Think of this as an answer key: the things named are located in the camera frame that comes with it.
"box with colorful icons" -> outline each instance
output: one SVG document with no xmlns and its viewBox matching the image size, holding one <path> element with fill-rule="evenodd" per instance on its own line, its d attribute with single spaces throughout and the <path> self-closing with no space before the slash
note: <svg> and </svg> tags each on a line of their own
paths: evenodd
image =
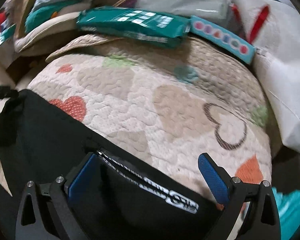
<svg viewBox="0 0 300 240">
<path fill-rule="evenodd" d="M 255 47 L 241 39 L 239 36 L 219 25 L 197 16 L 191 16 L 190 32 L 223 47 L 247 64 L 251 63 L 256 51 Z"/>
</svg>

